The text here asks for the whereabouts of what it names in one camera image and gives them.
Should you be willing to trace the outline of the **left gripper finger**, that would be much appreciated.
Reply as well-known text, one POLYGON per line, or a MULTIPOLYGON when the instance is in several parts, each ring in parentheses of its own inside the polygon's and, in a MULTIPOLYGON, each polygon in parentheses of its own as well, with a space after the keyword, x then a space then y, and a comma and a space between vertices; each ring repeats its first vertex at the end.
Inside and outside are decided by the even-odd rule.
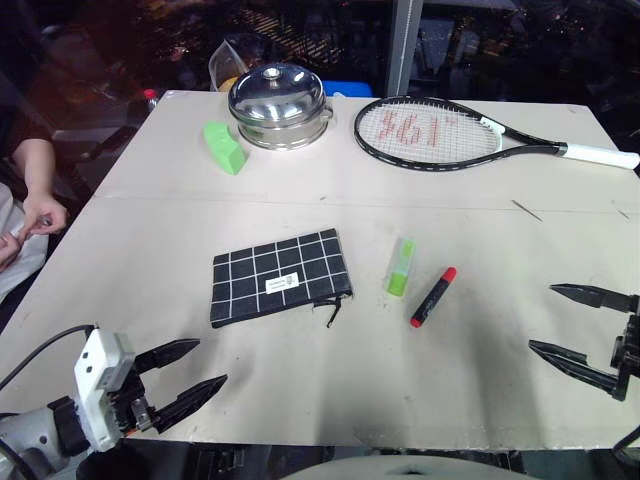
POLYGON ((227 380, 227 375, 221 375, 180 393, 175 401, 154 413, 154 428, 158 432, 165 432, 185 420, 216 395, 227 380))
POLYGON ((134 365, 138 373, 161 369, 181 359, 200 344, 199 339, 178 339, 138 354, 134 365))

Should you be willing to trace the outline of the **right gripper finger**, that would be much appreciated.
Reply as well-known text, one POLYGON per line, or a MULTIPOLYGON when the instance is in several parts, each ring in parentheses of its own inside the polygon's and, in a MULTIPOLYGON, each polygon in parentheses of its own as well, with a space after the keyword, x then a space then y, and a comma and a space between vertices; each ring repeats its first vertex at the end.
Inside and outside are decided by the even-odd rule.
POLYGON ((593 307, 608 308, 622 313, 639 314, 639 296, 627 295, 601 287, 577 284, 553 284, 549 288, 572 301, 593 307))
POLYGON ((571 378, 600 389, 610 396, 619 395, 618 377, 592 368, 585 354, 538 340, 530 340, 528 346, 544 361, 571 378))

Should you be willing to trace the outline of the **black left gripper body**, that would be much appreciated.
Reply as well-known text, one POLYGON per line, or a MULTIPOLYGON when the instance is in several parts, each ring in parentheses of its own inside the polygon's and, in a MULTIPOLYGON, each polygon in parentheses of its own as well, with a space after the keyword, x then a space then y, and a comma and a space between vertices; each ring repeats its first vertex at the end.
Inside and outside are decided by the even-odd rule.
POLYGON ((132 368, 118 390, 107 393, 108 406, 123 437, 136 431, 155 429, 161 434, 159 416, 146 399, 146 390, 140 374, 132 368))

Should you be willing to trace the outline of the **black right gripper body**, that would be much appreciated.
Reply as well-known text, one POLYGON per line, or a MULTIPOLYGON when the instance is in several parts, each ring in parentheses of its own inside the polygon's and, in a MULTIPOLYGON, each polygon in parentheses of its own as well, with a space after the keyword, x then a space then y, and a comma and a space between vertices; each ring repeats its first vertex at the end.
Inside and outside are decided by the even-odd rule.
POLYGON ((632 314, 623 333, 616 337, 610 365, 617 370, 612 397, 624 401, 631 377, 639 376, 639 316, 632 314))

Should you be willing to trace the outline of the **person's hand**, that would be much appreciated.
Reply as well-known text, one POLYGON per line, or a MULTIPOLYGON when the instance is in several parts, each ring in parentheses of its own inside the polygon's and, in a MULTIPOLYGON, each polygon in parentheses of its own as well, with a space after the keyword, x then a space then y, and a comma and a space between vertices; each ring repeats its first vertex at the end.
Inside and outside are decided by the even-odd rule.
POLYGON ((55 234, 67 226, 67 209, 48 192, 29 193, 23 203, 23 240, 34 235, 55 234))
POLYGON ((22 243, 10 232, 5 232, 0 239, 0 272, 5 271, 17 258, 22 243))

